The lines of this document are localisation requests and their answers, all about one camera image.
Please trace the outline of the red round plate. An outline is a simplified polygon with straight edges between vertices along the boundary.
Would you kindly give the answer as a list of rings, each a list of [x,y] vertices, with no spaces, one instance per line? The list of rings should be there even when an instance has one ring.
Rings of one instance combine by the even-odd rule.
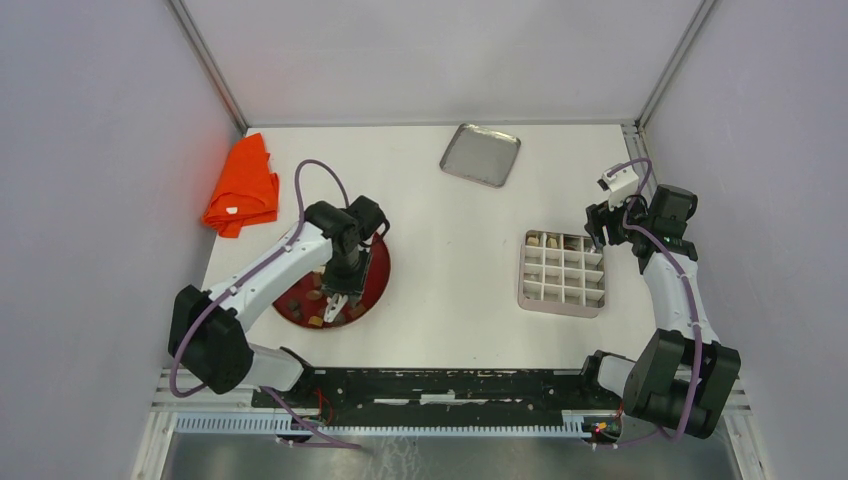
[[[272,303],[273,310],[291,324],[309,330],[336,329],[357,321],[376,306],[390,280],[390,252],[384,236],[380,232],[375,233],[370,239],[369,250],[372,254],[372,261],[367,275],[365,292],[358,301],[348,303],[334,323],[324,322],[322,328],[310,328],[307,325],[311,316],[323,318],[327,306],[328,296],[321,290],[323,268],[305,275],[294,286],[285,291]],[[367,312],[358,319],[352,320],[350,310],[359,304],[363,304],[367,308]]]

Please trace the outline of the pink tin box with dividers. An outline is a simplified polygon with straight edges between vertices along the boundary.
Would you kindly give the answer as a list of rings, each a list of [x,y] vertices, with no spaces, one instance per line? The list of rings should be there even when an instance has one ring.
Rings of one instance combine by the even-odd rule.
[[[539,238],[538,247],[525,244]],[[548,248],[555,238],[558,249]],[[587,236],[529,230],[519,255],[517,303],[526,311],[595,318],[607,300],[604,256]]]

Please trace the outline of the silver serving tongs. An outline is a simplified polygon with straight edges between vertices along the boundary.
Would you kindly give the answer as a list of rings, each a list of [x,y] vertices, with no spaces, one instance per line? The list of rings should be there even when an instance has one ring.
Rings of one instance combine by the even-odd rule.
[[[348,296],[345,294],[335,293],[328,297],[327,306],[323,313],[323,321],[330,324],[334,323],[347,303]]]

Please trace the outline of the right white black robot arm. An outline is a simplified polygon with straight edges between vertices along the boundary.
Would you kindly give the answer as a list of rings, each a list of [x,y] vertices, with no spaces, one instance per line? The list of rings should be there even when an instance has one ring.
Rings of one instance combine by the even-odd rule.
[[[586,209],[584,228],[595,247],[631,245],[656,330],[635,361],[603,351],[588,357],[578,396],[591,408],[618,396],[626,415],[669,438],[710,437],[741,368],[738,351],[721,344],[700,298],[698,254],[684,237],[697,207],[696,194],[661,185],[651,200],[633,194],[616,207],[603,202]]]

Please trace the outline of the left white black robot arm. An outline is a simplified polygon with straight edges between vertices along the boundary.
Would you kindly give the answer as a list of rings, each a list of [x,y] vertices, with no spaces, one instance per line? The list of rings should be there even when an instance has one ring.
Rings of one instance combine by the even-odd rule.
[[[241,384],[271,387],[290,407],[314,394],[308,363],[290,350],[248,341],[247,333],[274,304],[296,300],[292,317],[317,317],[336,327],[367,311],[388,283],[383,234],[389,222],[366,196],[337,208],[310,205],[270,250],[228,281],[207,290],[188,285],[174,301],[168,352],[216,394]]]

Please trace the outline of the brown chocolate piece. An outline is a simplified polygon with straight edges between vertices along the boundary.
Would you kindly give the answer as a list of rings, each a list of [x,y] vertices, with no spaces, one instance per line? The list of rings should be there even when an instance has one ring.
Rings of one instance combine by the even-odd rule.
[[[362,315],[367,312],[367,308],[363,304],[359,304],[356,307],[350,310],[350,318],[352,320],[358,319]]]

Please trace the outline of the orange folded cloth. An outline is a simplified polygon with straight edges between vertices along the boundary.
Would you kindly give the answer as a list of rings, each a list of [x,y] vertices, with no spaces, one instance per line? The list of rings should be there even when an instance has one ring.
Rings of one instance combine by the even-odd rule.
[[[222,238],[243,228],[277,220],[279,178],[261,133],[248,135],[230,150],[201,222]]]

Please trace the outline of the silver tin lid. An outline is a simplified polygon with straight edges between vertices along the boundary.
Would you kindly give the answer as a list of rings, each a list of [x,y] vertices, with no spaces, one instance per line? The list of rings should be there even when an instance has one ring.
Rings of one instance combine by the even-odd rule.
[[[491,188],[502,188],[522,142],[513,135],[483,126],[458,126],[439,162],[442,172]]]

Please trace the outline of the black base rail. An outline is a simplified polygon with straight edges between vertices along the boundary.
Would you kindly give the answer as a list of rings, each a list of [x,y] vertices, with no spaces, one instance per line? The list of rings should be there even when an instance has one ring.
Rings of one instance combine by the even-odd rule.
[[[547,427],[621,403],[572,369],[316,368],[280,398],[332,427]]]

